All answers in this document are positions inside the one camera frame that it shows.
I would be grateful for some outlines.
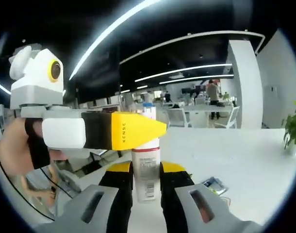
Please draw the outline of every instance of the yellow and black handle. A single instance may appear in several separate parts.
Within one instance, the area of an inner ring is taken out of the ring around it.
[[[179,164],[161,162],[161,207],[168,233],[187,233],[187,220],[175,188],[194,185],[190,175]]]
[[[119,189],[110,209],[106,232],[126,233],[128,231],[128,222],[133,206],[132,162],[127,161],[109,167],[99,182],[99,185]]]
[[[128,112],[83,112],[87,149],[130,150],[166,133],[166,124]]]

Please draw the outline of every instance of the gray gripper housing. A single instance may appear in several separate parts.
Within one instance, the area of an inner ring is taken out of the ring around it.
[[[11,90],[10,109],[20,109],[22,104],[63,104],[63,94],[36,85],[25,85]]]
[[[259,233],[262,227],[241,221],[229,212],[227,204],[203,184],[175,188],[187,220],[188,233]],[[117,188],[90,185],[68,202],[64,213],[53,223],[35,228],[38,233],[106,233],[109,213]],[[199,195],[213,218],[204,223],[193,196]]]
[[[186,217],[188,233],[259,233],[262,227],[253,221],[242,221],[230,213],[227,204],[203,184],[175,188]],[[212,219],[205,223],[199,203],[210,212]]]
[[[37,233],[106,233],[109,213],[118,188],[90,185],[65,205],[53,223],[35,228]]]

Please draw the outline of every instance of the white table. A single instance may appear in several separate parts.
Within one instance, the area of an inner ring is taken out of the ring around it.
[[[219,99],[218,102],[223,103],[223,104],[227,104],[227,103],[231,103],[230,100],[224,100],[224,99]]]
[[[189,105],[183,107],[185,112],[231,112],[232,106],[226,105],[225,107],[218,107],[215,105]]]
[[[179,107],[185,106],[185,102],[184,101],[179,101],[179,102],[167,102],[167,103],[163,103],[163,107],[164,108],[171,108],[175,104],[177,104]]]
[[[161,159],[181,164],[194,183],[215,176],[230,189],[230,211],[242,220],[264,224],[288,192],[296,172],[296,157],[286,156],[284,129],[223,130],[169,128],[160,139]],[[131,153],[115,163],[131,159]],[[105,166],[80,178],[82,189],[98,184]],[[130,233],[164,233],[160,200],[139,204],[133,190]]]

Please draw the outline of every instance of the white chair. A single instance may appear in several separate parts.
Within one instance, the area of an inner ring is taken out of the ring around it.
[[[215,123],[215,126],[218,126],[218,128],[226,128],[226,129],[230,129],[234,126],[234,128],[236,129],[237,128],[236,117],[239,110],[240,110],[239,106],[233,107],[227,124],[223,125],[223,124]]]
[[[196,105],[198,104],[205,104],[205,98],[204,97],[196,98]]]
[[[182,108],[167,109],[168,126],[192,127],[190,121],[187,121],[186,113]]]

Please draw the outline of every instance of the ceiling light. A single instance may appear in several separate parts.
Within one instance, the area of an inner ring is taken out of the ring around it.
[[[7,93],[8,95],[11,95],[11,92],[8,91],[6,88],[4,88],[2,85],[0,85],[0,89],[3,90],[5,93]]]
[[[85,60],[88,58],[88,56],[92,53],[92,51],[110,34],[113,32],[114,29],[116,29],[120,24],[122,24],[124,21],[126,21],[128,18],[132,17],[136,13],[140,12],[141,10],[159,2],[160,0],[145,0],[138,4],[137,6],[130,9],[127,13],[122,15],[120,18],[118,18],[115,22],[113,22],[105,31],[102,32],[102,34],[93,42],[93,44],[88,48],[88,50],[84,53],[82,58],[79,60],[78,64],[76,65],[74,71],[72,72],[69,80],[71,80],[74,75],[78,72],[82,64],[85,62]]]
[[[143,88],[146,88],[148,87],[148,85],[145,85],[145,86],[139,86],[137,89],[143,89]]]
[[[123,93],[126,93],[126,92],[129,92],[130,90],[125,90],[125,91],[121,91],[120,93],[123,94]]]
[[[208,76],[199,76],[199,77],[192,77],[192,78],[185,78],[185,79],[176,79],[166,82],[160,82],[159,84],[165,84],[165,83],[174,83],[174,82],[180,82],[180,81],[187,81],[187,80],[193,80],[193,79],[207,79],[207,78],[221,78],[221,77],[233,77],[233,74],[221,74],[221,75],[208,75]]]
[[[185,76],[182,74],[182,73],[179,73],[179,74],[175,74],[173,76],[169,76],[168,78],[169,79],[181,79],[181,78],[184,78]]]
[[[160,73],[160,74],[154,74],[154,75],[144,77],[144,78],[141,78],[141,79],[137,79],[137,80],[135,80],[135,82],[139,82],[139,81],[146,80],[146,79],[151,79],[151,78],[166,75],[166,74],[172,74],[172,73],[176,73],[176,72],[180,72],[180,71],[191,70],[191,69],[200,69],[200,68],[208,68],[208,67],[227,67],[227,66],[232,66],[232,64],[231,63],[229,63],[229,64],[214,64],[214,65],[204,65],[204,66],[176,69],[176,70],[172,70],[172,71],[168,71],[168,72],[164,72],[164,73]]]

